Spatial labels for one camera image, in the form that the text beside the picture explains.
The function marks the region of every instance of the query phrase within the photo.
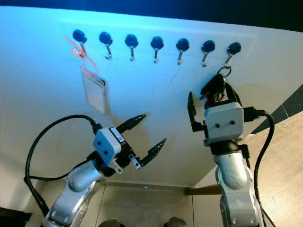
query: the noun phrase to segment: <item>orange plastic tag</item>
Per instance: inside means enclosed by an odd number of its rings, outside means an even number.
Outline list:
[[[82,57],[82,50],[76,46],[74,46],[71,52],[75,54],[77,57]]]

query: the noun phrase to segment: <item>floor tile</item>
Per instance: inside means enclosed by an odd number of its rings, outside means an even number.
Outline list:
[[[221,195],[194,195],[195,227],[223,227],[220,211]]]
[[[171,217],[182,218],[193,227],[192,197],[183,190],[105,187],[97,226],[117,218],[126,227],[163,227]]]
[[[41,221],[34,221],[30,219],[25,225],[25,227],[41,227]]]

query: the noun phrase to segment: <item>black cable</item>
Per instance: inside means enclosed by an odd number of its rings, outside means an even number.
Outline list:
[[[73,169],[85,164],[89,162],[89,160],[85,160],[83,162],[80,162],[79,164],[77,164]],[[42,181],[57,181],[57,180],[60,180],[62,178],[65,178],[68,176],[68,174],[70,173],[71,171],[69,171],[68,173],[62,175],[62,176],[58,176],[58,177],[41,177],[41,176],[29,176],[29,178],[31,179],[37,179],[37,180],[42,180]]]
[[[254,187],[255,187],[255,195],[256,195],[256,199],[257,201],[259,202],[260,204],[260,208],[261,208],[261,212],[262,212],[262,216],[263,216],[263,220],[264,220],[264,210],[262,209],[262,205],[261,205],[261,201],[260,201],[260,196],[259,196],[259,189],[258,189],[258,171],[259,171],[259,166],[260,166],[260,163],[261,163],[261,160],[262,160],[262,157],[263,155],[265,154],[265,151],[267,150],[269,144],[270,144],[270,141],[271,139],[273,138],[273,135],[274,135],[274,131],[275,131],[275,122],[274,122],[274,119],[273,117],[266,111],[264,110],[259,110],[259,115],[260,116],[266,116],[268,121],[269,121],[269,133],[268,133],[268,136],[265,140],[265,143],[260,151],[260,154],[257,158],[257,161],[256,161],[256,165],[255,165],[255,170],[254,170]]]
[[[24,181],[25,183],[27,184],[29,190],[31,191],[34,199],[36,200],[39,208],[41,209],[44,217],[47,215],[48,211],[49,211],[49,208],[47,207],[47,204],[46,202],[44,201],[44,199],[40,196],[40,194],[35,190],[35,188],[33,187],[32,185],[32,182],[30,180],[30,175],[29,175],[29,169],[30,169],[30,161],[32,159],[32,155],[33,155],[33,152],[34,152],[34,149],[38,143],[38,141],[42,138],[42,136],[49,130],[51,129],[52,127],[54,127],[55,125],[63,122],[63,121],[66,121],[66,120],[69,120],[69,119],[73,119],[73,118],[83,118],[83,119],[86,119],[90,122],[90,124],[92,125],[93,127],[93,131],[94,133],[97,131],[98,128],[102,128],[100,124],[97,124],[95,123],[95,121],[88,117],[88,116],[85,116],[85,115],[70,115],[70,116],[67,116],[67,117],[63,117],[53,123],[51,123],[50,125],[48,125],[45,129],[43,129],[42,132],[39,133],[39,135],[37,136],[37,138],[35,139],[35,141],[33,142],[30,150],[29,150],[29,153],[28,153],[28,156],[27,156],[27,161],[26,161],[26,166],[25,166],[25,177],[24,177]]]

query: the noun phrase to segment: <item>row of hooks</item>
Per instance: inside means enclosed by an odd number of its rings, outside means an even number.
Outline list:
[[[72,37],[80,44],[82,50],[86,53],[84,48],[84,43],[86,42],[87,38],[85,34],[81,30],[75,30],[72,34]],[[113,39],[107,32],[101,32],[99,35],[99,41],[107,48],[108,55],[105,56],[106,59],[112,58],[112,53],[109,48],[109,46],[112,44]],[[139,44],[138,39],[133,34],[128,34],[125,38],[125,44],[131,49],[131,61],[134,61],[134,48]],[[154,60],[153,62],[156,63],[158,61],[158,51],[164,47],[163,39],[159,36],[153,37],[151,40],[151,46],[155,50]],[[179,39],[176,48],[179,50],[179,57],[178,57],[178,65],[182,63],[182,53],[187,51],[189,49],[189,42],[187,39],[182,38]],[[203,43],[201,47],[202,52],[204,53],[204,58],[202,60],[202,66],[206,67],[206,58],[208,54],[213,52],[215,50],[215,44],[214,41],[208,40]],[[228,59],[225,62],[225,66],[227,66],[229,60],[232,58],[232,56],[236,55],[241,51],[241,45],[240,43],[232,43],[227,48],[227,53],[229,55]]]

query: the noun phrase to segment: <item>white card holder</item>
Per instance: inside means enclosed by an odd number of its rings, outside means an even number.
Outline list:
[[[86,93],[86,99],[90,105],[102,113],[106,113],[106,87],[105,81],[96,77],[91,77],[81,72],[83,85]]]

